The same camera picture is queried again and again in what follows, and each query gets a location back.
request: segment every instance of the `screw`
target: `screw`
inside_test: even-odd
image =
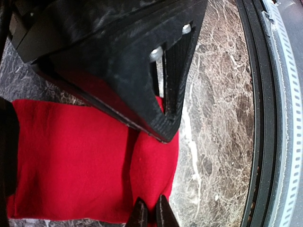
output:
[[[191,32],[190,24],[184,25],[182,28],[182,35],[186,35]]]
[[[150,53],[150,62],[155,62],[157,60],[159,60],[163,55],[163,49],[161,46],[159,46],[158,48],[154,49],[151,53]]]

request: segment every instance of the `black trim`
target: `black trim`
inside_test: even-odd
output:
[[[246,37],[255,106],[255,143],[250,188],[241,227],[264,225],[273,189],[277,153],[277,102],[274,65],[262,27],[260,0],[237,0]]]

